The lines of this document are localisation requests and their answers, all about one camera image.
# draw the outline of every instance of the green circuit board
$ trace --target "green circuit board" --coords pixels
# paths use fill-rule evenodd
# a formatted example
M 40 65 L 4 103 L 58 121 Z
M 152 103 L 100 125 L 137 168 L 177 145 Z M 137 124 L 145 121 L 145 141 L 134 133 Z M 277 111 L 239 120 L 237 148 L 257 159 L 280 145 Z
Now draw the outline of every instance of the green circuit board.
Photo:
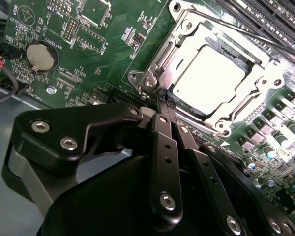
M 193 2 L 216 15 L 224 12 L 212 0 Z M 29 96 L 53 108 L 87 105 L 98 88 L 117 89 L 140 100 L 127 73 L 144 71 L 170 32 L 174 20 L 169 3 L 170 0 L 12 0 L 5 41 L 24 51 L 32 42 L 45 41 L 57 50 L 59 63 L 54 70 L 34 74 L 23 53 L 21 58 L 5 64 L 19 81 L 29 85 L 26 91 Z M 269 160 L 261 148 L 246 153 L 237 141 L 265 108 L 274 106 L 276 99 L 290 90 L 295 91 L 295 68 L 290 68 L 285 74 L 287 84 L 270 92 L 260 109 L 247 120 L 235 123 L 231 137 L 212 136 L 190 127 L 196 136 L 220 146 L 236 158 L 244 160 L 251 156 L 258 160 L 260 165 L 254 172 L 263 185 L 263 192 L 270 197 L 281 187 L 288 188 L 291 193 L 295 191 L 295 159 Z M 57 93 L 48 94 L 47 86 L 54 86 Z M 290 155 L 278 151 L 281 156 Z M 281 165 L 286 165 L 287 169 L 278 170 Z M 293 180 L 283 180 L 286 175 L 291 175 Z M 276 187 L 269 188 L 269 180 L 276 181 Z

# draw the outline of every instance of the chip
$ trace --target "chip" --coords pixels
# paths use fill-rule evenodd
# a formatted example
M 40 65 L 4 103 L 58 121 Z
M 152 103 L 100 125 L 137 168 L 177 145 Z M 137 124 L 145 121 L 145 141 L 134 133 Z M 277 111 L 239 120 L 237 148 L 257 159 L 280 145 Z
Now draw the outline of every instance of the chip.
M 279 171 L 285 171 L 285 170 L 287 170 L 287 166 L 285 166 L 285 165 L 282 165 L 282 166 L 280 166 L 279 168 L 277 168 Z
M 288 181 L 293 180 L 293 177 L 288 175 L 288 176 L 284 176 L 283 179 L 288 182 Z

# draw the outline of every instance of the screw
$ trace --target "screw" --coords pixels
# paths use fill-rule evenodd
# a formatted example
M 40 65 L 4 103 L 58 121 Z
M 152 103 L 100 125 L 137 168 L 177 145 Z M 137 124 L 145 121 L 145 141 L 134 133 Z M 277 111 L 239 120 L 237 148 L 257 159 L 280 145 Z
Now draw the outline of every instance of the screw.
M 211 152 L 216 152 L 216 151 L 215 151 L 215 148 L 212 147 L 212 146 L 207 146 L 207 148 L 210 149 Z
M 134 115 L 139 114 L 136 110 L 132 109 L 131 107 L 129 108 L 130 112 Z
M 272 219 L 269 220 L 271 227 L 278 233 L 282 233 L 281 227 Z
M 47 88 L 46 88 L 46 92 L 49 94 L 49 95 L 54 95 L 57 93 L 57 89 L 52 86 L 52 85 L 48 85 Z
M 137 75 L 136 75 L 136 74 L 132 74 L 132 75 L 131 75 L 131 78 L 132 78 L 132 80 L 133 80 L 134 82 L 137 81 Z
M 281 85 L 281 83 L 282 83 L 282 80 L 275 80 L 274 81 L 275 86 L 279 86 L 279 85 Z
M 222 133 L 224 136 L 228 136 L 230 134 L 230 132 L 228 130 L 223 131 Z
M 161 201 L 162 206 L 166 210 L 170 210 L 170 211 L 175 210 L 176 203 L 171 195 L 169 195 L 167 193 L 163 193 L 160 197 L 160 201 Z
M 283 224 L 284 228 L 287 230 L 287 232 L 289 232 L 290 234 L 293 234 L 293 230 L 286 222 L 282 221 L 282 224 Z
M 186 29 L 187 30 L 190 30 L 192 28 L 192 23 L 191 22 L 188 22 L 188 24 L 186 25 Z
M 154 86 L 154 82 L 152 80 L 147 80 L 146 81 L 146 86 L 153 87 Z
M 181 130 L 182 130 L 185 134 L 188 133 L 188 129 L 187 129 L 186 127 L 182 127 Z
M 50 130 L 49 124 L 41 120 L 33 122 L 31 128 L 37 133 L 47 133 Z
M 226 222 L 227 222 L 228 227 L 230 227 L 230 229 L 234 232 L 234 234 L 236 234 L 236 235 L 241 234 L 241 228 L 240 228 L 239 224 L 237 223 L 237 221 L 235 221 L 234 218 L 232 218 L 231 216 L 228 216 L 226 218 Z
M 65 137 L 60 140 L 60 146 L 65 150 L 73 151 L 78 147 L 78 143 L 72 138 Z
M 164 117 L 159 117 L 159 119 L 164 122 L 164 123 L 167 123 L 167 120 L 164 118 Z
M 147 97 L 146 97 L 145 95 L 142 95 L 142 96 L 141 96 L 141 99 L 142 99 L 143 101 L 146 101 L 146 100 L 147 100 Z

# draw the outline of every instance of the screw hole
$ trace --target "screw hole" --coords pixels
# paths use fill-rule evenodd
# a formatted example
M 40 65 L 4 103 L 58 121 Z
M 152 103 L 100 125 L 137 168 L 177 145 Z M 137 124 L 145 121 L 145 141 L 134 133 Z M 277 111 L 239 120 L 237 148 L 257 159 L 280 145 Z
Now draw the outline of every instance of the screw hole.
M 164 144 L 167 149 L 171 149 L 172 147 L 169 144 Z
M 282 83 L 282 80 L 275 80 L 274 81 L 275 86 L 279 86 L 279 85 L 281 85 L 281 83 Z
M 165 162 L 166 162 L 167 164 L 171 164 L 172 160 L 169 159 L 168 157 L 165 157 Z
M 224 136 L 228 136 L 230 134 L 230 132 L 228 130 L 225 130 L 223 133 L 222 133 Z
M 179 12 L 180 11 L 180 4 L 179 3 L 176 3 L 175 5 L 174 5 L 174 12 Z
M 215 178 L 210 177 L 210 180 L 211 180 L 211 182 L 212 182 L 213 184 L 217 184 L 217 181 L 215 180 Z

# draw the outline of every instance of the black metal bracket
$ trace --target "black metal bracket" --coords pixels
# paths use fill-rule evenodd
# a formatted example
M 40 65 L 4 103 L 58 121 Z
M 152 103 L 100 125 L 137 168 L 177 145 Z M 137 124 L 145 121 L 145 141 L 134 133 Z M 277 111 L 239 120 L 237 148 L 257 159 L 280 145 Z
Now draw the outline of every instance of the black metal bracket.
M 179 167 L 187 166 L 194 187 L 207 199 L 216 235 L 249 235 L 245 219 L 254 235 L 295 236 L 295 226 L 222 152 L 210 144 L 198 150 L 190 131 L 177 124 L 175 104 L 165 97 L 158 99 L 158 112 L 148 118 L 127 103 L 23 113 L 15 120 L 2 176 L 46 214 L 63 193 L 79 195 L 74 192 L 81 189 L 74 179 L 79 164 L 124 148 L 140 156 L 138 161 L 150 163 L 149 183 L 142 183 L 147 186 L 142 211 L 158 232 L 189 224 L 183 222 L 179 173 Z M 132 159 L 131 166 L 137 166 Z
M 159 231 L 169 231 L 182 219 L 177 142 L 172 139 L 171 122 L 166 113 L 155 114 L 151 125 L 151 219 Z
M 197 145 L 192 134 L 186 127 L 176 125 L 175 132 L 179 139 L 181 156 L 189 158 L 190 166 L 194 166 L 199 177 L 199 185 L 203 187 L 204 194 L 209 199 L 216 221 L 215 224 L 218 226 L 221 235 L 245 236 L 246 232 L 240 218 L 208 155 L 197 151 Z
M 26 159 L 55 175 L 69 175 L 86 154 L 88 138 L 102 137 L 116 126 L 137 125 L 142 118 L 127 103 L 30 111 L 16 117 L 11 142 Z M 37 121 L 43 123 L 33 128 Z M 60 142 L 66 137 L 68 148 L 64 149 Z
M 295 236 L 295 226 L 236 166 L 210 143 L 200 150 L 212 160 L 232 203 L 248 227 L 260 236 Z

